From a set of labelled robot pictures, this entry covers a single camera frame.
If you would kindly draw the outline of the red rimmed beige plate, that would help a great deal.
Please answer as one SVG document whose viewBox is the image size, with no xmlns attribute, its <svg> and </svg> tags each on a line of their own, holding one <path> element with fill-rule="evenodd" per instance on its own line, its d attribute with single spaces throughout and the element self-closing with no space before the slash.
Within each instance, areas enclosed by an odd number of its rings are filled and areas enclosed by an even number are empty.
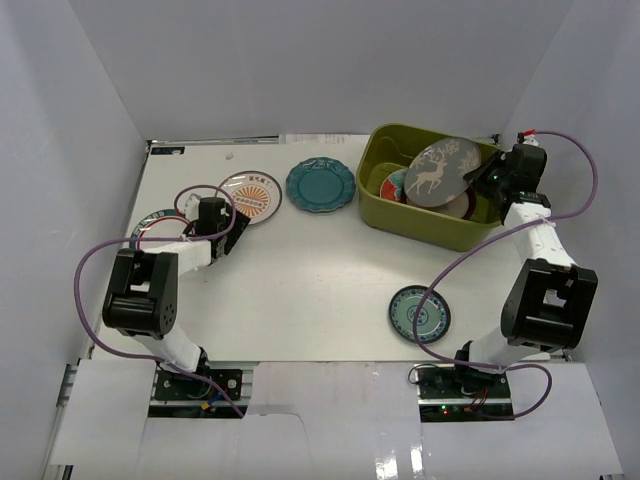
<svg viewBox="0 0 640 480">
<path fill-rule="evenodd" d="M 470 219 L 476 208 L 476 197 L 472 191 L 468 190 L 444 205 L 436 207 L 423 207 L 413 202 L 406 195 L 405 203 L 412 207 L 430 211 L 432 213 L 442 214 L 448 217 L 457 219 Z"/>
</svg>

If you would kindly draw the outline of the grey deer plate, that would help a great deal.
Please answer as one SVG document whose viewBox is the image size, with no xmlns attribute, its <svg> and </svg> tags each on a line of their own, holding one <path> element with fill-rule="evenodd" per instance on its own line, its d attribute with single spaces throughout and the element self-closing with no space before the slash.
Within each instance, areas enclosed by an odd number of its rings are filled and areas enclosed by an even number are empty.
<svg viewBox="0 0 640 480">
<path fill-rule="evenodd" d="M 464 176 L 481 165 L 478 145 L 448 137 L 422 150 L 408 167 L 404 193 L 419 207 L 434 208 L 459 197 L 468 188 Z"/>
</svg>

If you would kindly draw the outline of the orange sunburst plate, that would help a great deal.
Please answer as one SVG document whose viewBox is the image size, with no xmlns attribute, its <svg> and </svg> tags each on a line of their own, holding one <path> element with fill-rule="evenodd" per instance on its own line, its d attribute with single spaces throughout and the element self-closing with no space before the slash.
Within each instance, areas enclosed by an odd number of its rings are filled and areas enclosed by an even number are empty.
<svg viewBox="0 0 640 480">
<path fill-rule="evenodd" d="M 232 174 L 219 187 L 232 197 L 235 208 L 250 219 L 250 226 L 274 216 L 283 199 L 280 183 L 273 176 L 257 170 Z"/>
</svg>

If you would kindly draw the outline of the red teal floral plate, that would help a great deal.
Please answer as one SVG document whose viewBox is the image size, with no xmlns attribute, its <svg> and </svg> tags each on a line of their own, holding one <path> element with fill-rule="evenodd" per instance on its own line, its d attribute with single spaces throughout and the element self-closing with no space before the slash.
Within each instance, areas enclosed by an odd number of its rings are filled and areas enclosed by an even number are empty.
<svg viewBox="0 0 640 480">
<path fill-rule="evenodd" d="M 382 199 L 396 203 L 405 203 L 406 194 L 404 192 L 404 184 L 407 171 L 407 168 L 402 168 L 390 173 L 380 186 L 379 196 Z"/>
</svg>

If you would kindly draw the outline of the teal scalloped plate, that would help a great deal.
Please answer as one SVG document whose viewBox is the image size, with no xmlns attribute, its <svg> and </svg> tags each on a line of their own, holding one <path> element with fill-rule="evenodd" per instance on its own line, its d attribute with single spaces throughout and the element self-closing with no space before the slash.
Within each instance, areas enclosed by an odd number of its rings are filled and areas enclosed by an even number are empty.
<svg viewBox="0 0 640 480">
<path fill-rule="evenodd" d="M 355 176 L 341 161 L 330 157 L 308 158 L 288 173 L 286 194 L 300 210 L 329 213 L 348 205 L 356 192 Z"/>
</svg>

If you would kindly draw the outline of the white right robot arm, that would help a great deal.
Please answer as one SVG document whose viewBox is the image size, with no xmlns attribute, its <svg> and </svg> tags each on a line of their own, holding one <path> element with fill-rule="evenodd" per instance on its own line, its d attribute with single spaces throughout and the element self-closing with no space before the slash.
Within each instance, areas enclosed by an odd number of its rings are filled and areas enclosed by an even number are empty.
<svg viewBox="0 0 640 480">
<path fill-rule="evenodd" d="M 453 390 L 472 399 L 512 364 L 537 353 L 575 348 L 582 337 L 598 278 L 566 252 L 548 198 L 537 187 L 547 153 L 531 141 L 494 154 L 466 180 L 499 213 L 522 260 L 500 324 L 457 351 Z"/>
</svg>

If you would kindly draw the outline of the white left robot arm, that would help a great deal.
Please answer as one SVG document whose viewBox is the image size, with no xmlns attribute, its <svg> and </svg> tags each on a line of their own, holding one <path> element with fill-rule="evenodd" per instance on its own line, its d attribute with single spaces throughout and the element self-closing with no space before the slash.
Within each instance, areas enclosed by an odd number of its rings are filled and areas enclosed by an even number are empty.
<svg viewBox="0 0 640 480">
<path fill-rule="evenodd" d="M 229 254 L 250 221 L 228 201 L 205 197 L 177 241 L 116 254 L 103 322 L 142 344 L 158 362 L 175 366 L 177 387 L 188 398 L 205 396 L 212 377 L 201 368 L 207 360 L 204 349 L 176 325 L 179 278 Z"/>
</svg>

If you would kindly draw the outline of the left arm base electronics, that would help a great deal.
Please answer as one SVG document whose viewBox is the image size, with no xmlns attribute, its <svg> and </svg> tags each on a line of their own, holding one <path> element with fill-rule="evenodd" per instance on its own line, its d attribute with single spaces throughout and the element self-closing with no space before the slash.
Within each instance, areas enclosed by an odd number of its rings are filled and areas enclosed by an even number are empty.
<svg viewBox="0 0 640 480">
<path fill-rule="evenodd" d="M 209 383 L 158 369 L 148 409 L 150 418 L 165 419 L 239 419 L 248 409 L 244 393 L 244 371 L 240 368 L 208 368 L 204 376 L 215 382 L 221 393 Z"/>
</svg>

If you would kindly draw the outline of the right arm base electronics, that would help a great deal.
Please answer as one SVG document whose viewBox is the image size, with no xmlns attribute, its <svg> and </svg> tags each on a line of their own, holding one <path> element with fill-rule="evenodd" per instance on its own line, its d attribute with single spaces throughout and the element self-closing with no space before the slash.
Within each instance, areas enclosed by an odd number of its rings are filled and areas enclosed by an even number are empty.
<svg viewBox="0 0 640 480">
<path fill-rule="evenodd" d="M 453 364 L 414 365 L 407 380 L 417 390 L 422 423 L 509 421 L 514 415 L 505 374 L 462 379 Z"/>
</svg>

